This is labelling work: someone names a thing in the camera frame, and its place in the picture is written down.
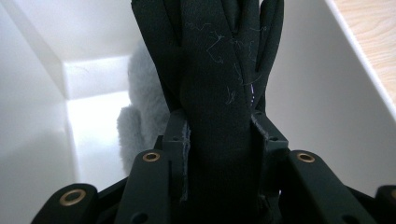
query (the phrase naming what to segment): brass grommet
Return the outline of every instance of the brass grommet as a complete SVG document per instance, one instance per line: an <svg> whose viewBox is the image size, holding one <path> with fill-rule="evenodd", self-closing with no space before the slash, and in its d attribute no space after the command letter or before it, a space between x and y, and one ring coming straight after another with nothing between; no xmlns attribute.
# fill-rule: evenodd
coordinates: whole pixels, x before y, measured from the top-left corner
<svg viewBox="0 0 396 224"><path fill-rule="evenodd" d="M143 156L143 161L157 161L160 157L160 154L156 152L148 152Z"/></svg>
<svg viewBox="0 0 396 224"><path fill-rule="evenodd" d="M299 159L300 161L303 161L303 162L314 162L315 161L315 158L313 156L303 153L303 152L297 154L297 159Z"/></svg>
<svg viewBox="0 0 396 224"><path fill-rule="evenodd" d="M390 195L392 195L393 199L396 200L396 189L394 189Z"/></svg>
<svg viewBox="0 0 396 224"><path fill-rule="evenodd" d="M68 200L67 197L74 193L79 194L78 197L72 200ZM81 200L85 198L85 195L87 195L87 193L83 189L72 189L67 191L64 195L62 195L61 199L59 200L59 203L63 206L71 206L73 204L81 202Z"/></svg>

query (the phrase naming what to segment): wooden surface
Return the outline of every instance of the wooden surface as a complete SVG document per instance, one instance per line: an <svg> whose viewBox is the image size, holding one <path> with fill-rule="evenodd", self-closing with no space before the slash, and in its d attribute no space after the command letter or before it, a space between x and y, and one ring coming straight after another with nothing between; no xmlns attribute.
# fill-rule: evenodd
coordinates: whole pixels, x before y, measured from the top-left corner
<svg viewBox="0 0 396 224"><path fill-rule="evenodd" d="M396 105L396 0L333 0Z"/></svg>

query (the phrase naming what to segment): white wall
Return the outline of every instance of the white wall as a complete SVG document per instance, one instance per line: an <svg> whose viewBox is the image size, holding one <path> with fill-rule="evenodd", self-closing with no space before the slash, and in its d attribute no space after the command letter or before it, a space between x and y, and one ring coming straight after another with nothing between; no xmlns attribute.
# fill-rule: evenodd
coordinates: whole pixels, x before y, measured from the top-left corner
<svg viewBox="0 0 396 224"><path fill-rule="evenodd" d="M74 182L65 101L0 4L0 223L29 223Z"/></svg>
<svg viewBox="0 0 396 224"><path fill-rule="evenodd" d="M317 153L350 187L374 195L381 185L395 185L395 119L372 74L324 0L285 2L269 118L291 149Z"/></svg>

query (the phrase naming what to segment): white surface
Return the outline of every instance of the white surface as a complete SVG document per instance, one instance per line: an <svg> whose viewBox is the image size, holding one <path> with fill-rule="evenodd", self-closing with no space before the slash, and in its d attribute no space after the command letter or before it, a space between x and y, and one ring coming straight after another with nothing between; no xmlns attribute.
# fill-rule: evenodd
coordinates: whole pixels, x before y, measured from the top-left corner
<svg viewBox="0 0 396 224"><path fill-rule="evenodd" d="M64 63L68 99L128 90L129 56Z"/></svg>
<svg viewBox="0 0 396 224"><path fill-rule="evenodd" d="M100 191L126 175L122 169L117 118L130 104L128 91L67 102L76 153L77 182Z"/></svg>
<svg viewBox="0 0 396 224"><path fill-rule="evenodd" d="M268 82L269 118L290 148L317 153L374 195L396 184L396 124L325 1L287 1Z"/></svg>
<svg viewBox="0 0 396 224"><path fill-rule="evenodd" d="M75 181L65 101L0 4L0 223L30 223Z"/></svg>

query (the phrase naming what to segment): gray fluffy fabric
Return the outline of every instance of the gray fluffy fabric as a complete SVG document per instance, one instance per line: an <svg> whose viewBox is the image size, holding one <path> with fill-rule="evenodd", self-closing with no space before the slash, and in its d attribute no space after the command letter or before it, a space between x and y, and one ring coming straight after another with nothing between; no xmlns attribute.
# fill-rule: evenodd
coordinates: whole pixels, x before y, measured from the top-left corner
<svg viewBox="0 0 396 224"><path fill-rule="evenodd" d="M127 175L131 172L134 157L141 151L153 149L169 120L157 70L143 40L131 57L128 81L132 104L121 110L117 120L120 155Z"/></svg>

